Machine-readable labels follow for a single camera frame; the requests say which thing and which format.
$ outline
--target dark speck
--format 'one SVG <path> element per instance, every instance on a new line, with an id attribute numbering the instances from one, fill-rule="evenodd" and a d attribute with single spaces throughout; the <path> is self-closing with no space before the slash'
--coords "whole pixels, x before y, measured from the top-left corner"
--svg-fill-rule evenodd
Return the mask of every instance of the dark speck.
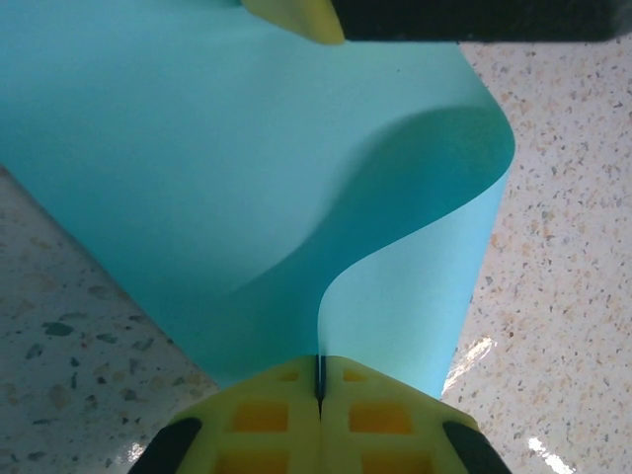
<path id="1" fill-rule="evenodd" d="M 86 409 L 89 411 L 95 410 L 99 406 L 99 401 L 94 395 L 88 395 L 86 397 L 86 402 Z"/>
<path id="2" fill-rule="evenodd" d="M 119 338 L 113 336 L 110 333 L 100 334 L 97 336 L 99 341 L 103 341 L 104 343 L 114 344 Z"/>
<path id="3" fill-rule="evenodd" d="M 59 321 L 72 321 L 73 319 L 86 319 L 88 315 L 86 313 L 64 313 L 59 316 Z"/>
<path id="4" fill-rule="evenodd" d="M 27 360 L 31 360 L 34 357 L 41 356 L 42 351 L 43 346 L 41 344 L 33 344 L 31 348 L 27 351 Z"/>
<path id="5" fill-rule="evenodd" d="M 138 399 L 138 397 L 136 396 L 136 392 L 129 388 L 121 390 L 120 395 L 122 395 L 122 399 L 125 402 L 131 402 Z"/>
<path id="6" fill-rule="evenodd" d="M 133 316 L 129 316 L 129 321 L 133 321 L 134 323 L 140 323 L 140 324 L 144 324 L 147 322 L 147 318 L 145 318 L 142 315 L 133 315 Z"/>
<path id="7" fill-rule="evenodd" d="M 140 367 L 140 360 L 138 360 L 137 358 L 131 358 L 129 360 L 129 373 L 131 375 L 136 373 L 139 367 Z"/>
<path id="8" fill-rule="evenodd" d="M 104 286 L 90 286 L 88 293 L 99 299 L 110 299 L 112 292 Z"/>
<path id="9" fill-rule="evenodd" d="M 73 331 L 72 326 L 63 323 L 43 323 L 41 326 L 46 328 L 44 333 L 49 336 L 68 336 Z"/>
<path id="10" fill-rule="evenodd" d="M 154 340 L 152 338 L 149 338 L 146 341 L 136 341 L 134 344 L 131 345 L 131 348 L 144 353 L 149 348 L 151 348 L 152 344 L 154 344 Z"/>
<path id="11" fill-rule="evenodd" d="M 27 456 L 27 459 L 29 459 L 30 461 L 39 461 L 40 459 L 42 459 L 44 456 L 46 456 L 46 453 L 43 451 L 38 451 L 38 452 L 31 452 L 29 453 L 29 455 Z"/>
<path id="12" fill-rule="evenodd" d="M 55 418 L 42 418 L 40 420 L 35 420 L 33 424 L 34 425 L 50 425 L 55 420 L 56 420 Z"/>

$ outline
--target floor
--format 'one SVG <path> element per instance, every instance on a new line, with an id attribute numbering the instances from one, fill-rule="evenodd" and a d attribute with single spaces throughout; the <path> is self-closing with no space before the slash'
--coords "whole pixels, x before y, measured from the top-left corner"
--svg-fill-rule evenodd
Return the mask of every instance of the floor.
<path id="1" fill-rule="evenodd" d="M 514 473 L 632 472 L 632 38 L 464 50 L 517 154 L 443 398 Z M 0 472 L 126 472 L 215 387 L 1 167 L 0 204 Z"/>

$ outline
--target yellow clamp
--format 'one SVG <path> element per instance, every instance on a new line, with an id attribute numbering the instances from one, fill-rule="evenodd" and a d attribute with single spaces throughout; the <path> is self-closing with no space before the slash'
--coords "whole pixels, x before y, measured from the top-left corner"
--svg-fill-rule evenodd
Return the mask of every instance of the yellow clamp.
<path id="1" fill-rule="evenodd" d="M 345 34 L 331 0 L 242 0 L 250 13 L 323 44 L 342 44 Z"/>
<path id="2" fill-rule="evenodd" d="M 271 368 L 178 414 L 130 474 L 511 474 L 476 422 L 343 357 Z"/>

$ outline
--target light blue plastic sheet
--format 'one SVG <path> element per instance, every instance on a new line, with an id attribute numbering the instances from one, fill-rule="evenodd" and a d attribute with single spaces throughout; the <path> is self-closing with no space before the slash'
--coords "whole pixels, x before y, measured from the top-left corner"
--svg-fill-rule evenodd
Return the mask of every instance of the light blue plastic sheet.
<path id="1" fill-rule="evenodd" d="M 0 8 L 2 160 L 220 385 L 320 345 L 440 394 L 514 153 L 455 45 Z"/>

